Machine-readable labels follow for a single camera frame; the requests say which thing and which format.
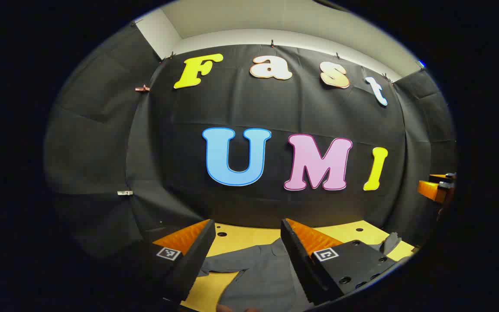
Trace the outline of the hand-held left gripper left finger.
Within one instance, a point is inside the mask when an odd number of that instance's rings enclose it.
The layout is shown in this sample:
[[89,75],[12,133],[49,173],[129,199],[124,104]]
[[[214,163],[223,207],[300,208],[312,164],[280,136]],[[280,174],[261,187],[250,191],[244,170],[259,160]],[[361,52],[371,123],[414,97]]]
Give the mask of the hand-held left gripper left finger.
[[212,219],[147,232],[144,291],[174,303],[186,300],[215,236]]

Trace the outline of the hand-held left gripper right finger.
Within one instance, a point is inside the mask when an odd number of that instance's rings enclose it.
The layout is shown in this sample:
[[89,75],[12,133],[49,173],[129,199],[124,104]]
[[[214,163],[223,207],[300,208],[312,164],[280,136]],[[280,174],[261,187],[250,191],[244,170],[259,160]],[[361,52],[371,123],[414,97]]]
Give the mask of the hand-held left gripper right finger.
[[295,274],[315,306],[360,292],[399,267],[383,247],[342,242],[287,218],[280,229]]

